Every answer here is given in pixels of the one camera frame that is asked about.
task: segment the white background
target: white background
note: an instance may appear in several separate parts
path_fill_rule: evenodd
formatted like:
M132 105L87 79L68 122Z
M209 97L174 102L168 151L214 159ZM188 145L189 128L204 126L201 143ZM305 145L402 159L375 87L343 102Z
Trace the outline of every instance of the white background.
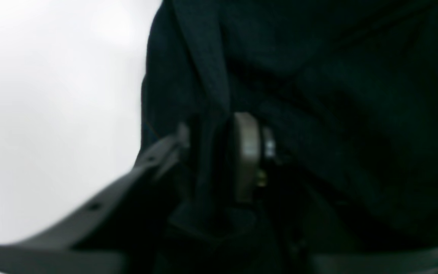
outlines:
M160 0L0 0L0 243L127 172Z

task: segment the black fabric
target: black fabric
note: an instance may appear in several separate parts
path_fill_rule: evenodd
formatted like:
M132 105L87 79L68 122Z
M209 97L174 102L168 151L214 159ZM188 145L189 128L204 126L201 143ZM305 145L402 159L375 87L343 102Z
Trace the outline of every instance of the black fabric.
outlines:
M165 0L147 54L141 151L194 112L248 111L351 220L438 246L438 0Z

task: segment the white wall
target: white wall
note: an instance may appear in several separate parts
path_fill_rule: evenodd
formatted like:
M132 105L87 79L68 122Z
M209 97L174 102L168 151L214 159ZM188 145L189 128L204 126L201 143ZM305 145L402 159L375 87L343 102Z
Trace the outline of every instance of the white wall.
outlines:
M127 172L160 0L0 0L0 243Z

